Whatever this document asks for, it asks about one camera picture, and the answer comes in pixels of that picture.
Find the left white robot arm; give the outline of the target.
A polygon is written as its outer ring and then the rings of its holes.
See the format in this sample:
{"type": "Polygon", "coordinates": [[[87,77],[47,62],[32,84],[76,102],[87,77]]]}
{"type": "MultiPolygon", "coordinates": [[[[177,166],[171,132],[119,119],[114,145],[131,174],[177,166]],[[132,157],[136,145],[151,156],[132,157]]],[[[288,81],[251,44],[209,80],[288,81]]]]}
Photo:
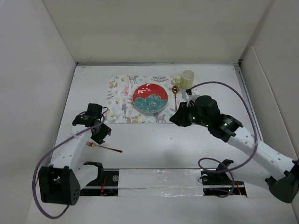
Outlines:
{"type": "Polygon", "coordinates": [[[72,122],[71,140],[47,167],[38,172],[41,200],[44,203],[75,205],[81,190],[90,182],[99,185],[104,181],[104,169],[100,162],[87,161],[76,168],[81,153],[89,140],[97,144],[111,134],[111,128],[103,124],[103,107],[89,103],[86,112],[72,122]]]}

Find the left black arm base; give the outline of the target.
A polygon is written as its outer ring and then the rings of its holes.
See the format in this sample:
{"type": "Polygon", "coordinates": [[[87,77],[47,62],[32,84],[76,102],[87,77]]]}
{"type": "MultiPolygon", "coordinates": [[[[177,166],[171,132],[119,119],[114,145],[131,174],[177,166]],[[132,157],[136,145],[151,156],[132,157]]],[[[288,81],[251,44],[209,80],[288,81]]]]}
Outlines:
{"type": "Polygon", "coordinates": [[[80,184],[80,196],[118,196],[118,169],[104,169],[102,163],[88,161],[75,176],[80,184]]]}

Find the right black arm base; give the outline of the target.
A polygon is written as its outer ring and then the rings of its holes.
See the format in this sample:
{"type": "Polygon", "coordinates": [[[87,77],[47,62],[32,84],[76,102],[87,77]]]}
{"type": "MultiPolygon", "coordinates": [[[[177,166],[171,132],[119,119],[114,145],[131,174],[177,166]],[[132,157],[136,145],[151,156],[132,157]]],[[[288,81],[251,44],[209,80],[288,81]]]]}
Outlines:
{"type": "Polygon", "coordinates": [[[228,173],[211,173],[202,170],[198,182],[203,185],[204,196],[224,197],[230,193],[232,196],[246,196],[244,182],[235,181],[234,188],[228,173]]]}

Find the copper spoon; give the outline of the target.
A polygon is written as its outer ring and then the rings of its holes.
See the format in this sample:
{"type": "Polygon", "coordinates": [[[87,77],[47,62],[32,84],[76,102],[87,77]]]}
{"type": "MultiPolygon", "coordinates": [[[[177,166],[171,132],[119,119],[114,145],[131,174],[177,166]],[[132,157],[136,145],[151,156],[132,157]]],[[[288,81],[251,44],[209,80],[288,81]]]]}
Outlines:
{"type": "Polygon", "coordinates": [[[175,98],[175,112],[177,112],[178,108],[177,108],[177,94],[178,94],[178,86],[177,85],[174,85],[172,87],[172,93],[174,94],[174,98],[175,98]]]}

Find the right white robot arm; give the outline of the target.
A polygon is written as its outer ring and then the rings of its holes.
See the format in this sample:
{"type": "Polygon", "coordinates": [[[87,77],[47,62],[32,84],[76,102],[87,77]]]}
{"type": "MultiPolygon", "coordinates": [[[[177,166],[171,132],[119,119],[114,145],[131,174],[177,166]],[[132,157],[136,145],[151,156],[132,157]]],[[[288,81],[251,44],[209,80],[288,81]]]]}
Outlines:
{"type": "Polygon", "coordinates": [[[195,96],[182,102],[170,118],[177,126],[192,124],[206,127],[211,135],[241,150],[249,158],[243,165],[230,168],[232,160],[219,162],[216,170],[205,172],[216,175],[217,181],[226,184],[238,180],[269,190],[284,203],[292,203],[299,191],[299,161],[287,157],[251,134],[240,121],[222,114],[217,102],[210,96],[195,96]]]}

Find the copper fork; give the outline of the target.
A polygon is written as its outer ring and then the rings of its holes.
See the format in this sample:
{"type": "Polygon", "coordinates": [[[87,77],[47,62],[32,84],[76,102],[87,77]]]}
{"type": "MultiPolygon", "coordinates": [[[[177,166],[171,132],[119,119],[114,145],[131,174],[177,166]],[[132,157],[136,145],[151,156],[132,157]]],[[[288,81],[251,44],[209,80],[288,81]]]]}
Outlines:
{"type": "Polygon", "coordinates": [[[118,152],[118,153],[123,153],[122,150],[101,146],[101,145],[98,145],[98,144],[96,144],[94,142],[91,142],[91,141],[86,142],[86,145],[89,146],[89,147],[100,147],[100,148],[105,148],[105,149],[112,150],[112,151],[115,151],[115,152],[118,152]]]}

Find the pale yellow mug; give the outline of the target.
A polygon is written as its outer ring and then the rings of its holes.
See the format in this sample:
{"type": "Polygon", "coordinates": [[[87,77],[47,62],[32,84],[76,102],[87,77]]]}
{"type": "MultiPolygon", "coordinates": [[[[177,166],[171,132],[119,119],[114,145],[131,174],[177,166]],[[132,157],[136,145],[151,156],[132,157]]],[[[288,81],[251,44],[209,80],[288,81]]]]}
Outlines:
{"type": "Polygon", "coordinates": [[[192,87],[195,78],[195,73],[192,70],[184,70],[180,76],[175,77],[175,85],[186,90],[192,87]]]}

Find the red and teal plate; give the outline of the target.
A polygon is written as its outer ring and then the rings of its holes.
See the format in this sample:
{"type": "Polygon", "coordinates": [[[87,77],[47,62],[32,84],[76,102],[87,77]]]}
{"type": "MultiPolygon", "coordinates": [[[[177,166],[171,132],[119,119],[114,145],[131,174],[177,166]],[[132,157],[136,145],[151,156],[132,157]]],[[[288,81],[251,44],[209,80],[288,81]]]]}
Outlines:
{"type": "Polygon", "coordinates": [[[158,84],[143,84],[133,91],[132,102],[143,113],[162,111],[168,103],[168,93],[158,84]]]}

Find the animal print cloth placemat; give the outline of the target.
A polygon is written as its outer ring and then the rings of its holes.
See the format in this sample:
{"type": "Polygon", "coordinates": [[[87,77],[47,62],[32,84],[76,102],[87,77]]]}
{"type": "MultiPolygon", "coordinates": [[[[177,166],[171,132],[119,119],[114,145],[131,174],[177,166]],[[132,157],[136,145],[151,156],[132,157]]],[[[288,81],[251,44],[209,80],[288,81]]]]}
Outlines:
{"type": "MultiPolygon", "coordinates": [[[[172,93],[174,85],[174,76],[112,76],[107,93],[106,122],[110,124],[169,123],[169,118],[175,113],[175,98],[172,93]],[[143,84],[158,84],[166,90],[169,99],[162,111],[148,114],[135,108],[132,102],[133,91],[143,84]]],[[[178,89],[177,108],[179,103],[189,99],[185,90],[180,87],[178,89]]]]}

